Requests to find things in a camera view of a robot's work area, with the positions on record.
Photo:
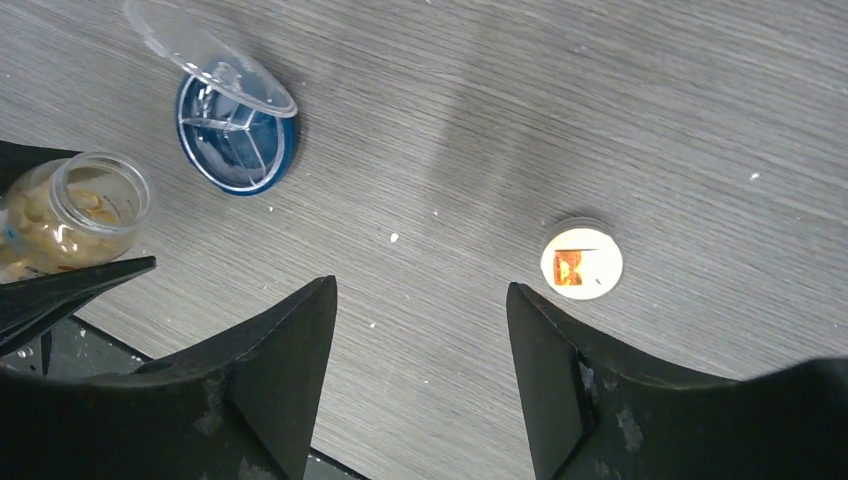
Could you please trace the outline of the blue round pill box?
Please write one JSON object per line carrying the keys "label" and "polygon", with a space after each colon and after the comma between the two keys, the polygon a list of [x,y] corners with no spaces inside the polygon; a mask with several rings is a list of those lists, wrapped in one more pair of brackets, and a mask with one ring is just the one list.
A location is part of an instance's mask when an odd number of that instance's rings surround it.
{"label": "blue round pill box", "polygon": [[128,1],[124,13],[150,50],[185,73],[174,116],[194,168],[231,195],[273,187],[292,166],[299,142],[299,109],[287,89],[174,7]]}

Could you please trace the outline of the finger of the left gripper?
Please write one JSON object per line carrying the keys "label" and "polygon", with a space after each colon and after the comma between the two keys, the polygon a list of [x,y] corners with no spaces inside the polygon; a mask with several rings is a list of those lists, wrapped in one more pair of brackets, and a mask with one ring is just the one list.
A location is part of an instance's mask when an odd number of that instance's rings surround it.
{"label": "finger of the left gripper", "polygon": [[153,256],[114,261],[1,286],[1,354],[19,350],[99,295],[156,268]]}
{"label": "finger of the left gripper", "polygon": [[26,172],[53,160],[72,158],[79,151],[0,141],[0,194],[4,196]]}

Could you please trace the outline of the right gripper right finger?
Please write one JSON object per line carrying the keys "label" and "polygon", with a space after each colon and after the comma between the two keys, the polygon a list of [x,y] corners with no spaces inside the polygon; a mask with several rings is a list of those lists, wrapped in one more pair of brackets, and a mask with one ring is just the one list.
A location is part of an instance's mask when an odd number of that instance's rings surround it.
{"label": "right gripper right finger", "polygon": [[524,284],[510,284],[506,311],[539,479],[847,475],[843,358],[732,380],[632,347]]}

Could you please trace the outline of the clear pill bottle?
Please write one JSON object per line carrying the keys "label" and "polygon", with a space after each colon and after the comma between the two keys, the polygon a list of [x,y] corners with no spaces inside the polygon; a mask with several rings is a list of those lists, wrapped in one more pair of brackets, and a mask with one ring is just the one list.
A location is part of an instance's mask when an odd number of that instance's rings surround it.
{"label": "clear pill bottle", "polygon": [[109,263],[131,250],[153,186],[130,159],[89,152],[24,173],[1,199],[1,281]]}

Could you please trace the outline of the white bottle cap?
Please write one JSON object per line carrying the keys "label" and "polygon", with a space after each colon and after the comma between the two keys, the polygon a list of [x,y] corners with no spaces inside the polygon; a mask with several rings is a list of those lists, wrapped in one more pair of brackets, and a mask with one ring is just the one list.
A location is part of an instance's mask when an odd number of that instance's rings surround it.
{"label": "white bottle cap", "polygon": [[624,257],[600,220],[572,217],[555,224],[542,244],[539,267],[547,285],[571,300],[594,300],[613,290]]}

